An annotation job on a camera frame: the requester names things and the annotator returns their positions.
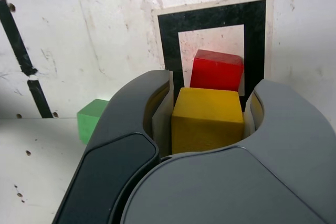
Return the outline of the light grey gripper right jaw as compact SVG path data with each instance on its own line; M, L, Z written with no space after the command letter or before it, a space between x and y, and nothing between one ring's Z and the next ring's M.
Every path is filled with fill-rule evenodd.
M122 223L335 223L335 131L285 84L260 81L249 137L175 154L131 193Z

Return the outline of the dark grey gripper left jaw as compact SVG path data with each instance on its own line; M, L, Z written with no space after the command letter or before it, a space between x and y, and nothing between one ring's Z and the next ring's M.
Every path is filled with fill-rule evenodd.
M137 183L160 163L152 117L171 90L171 73L152 70L109 101L86 146L54 223L119 223Z

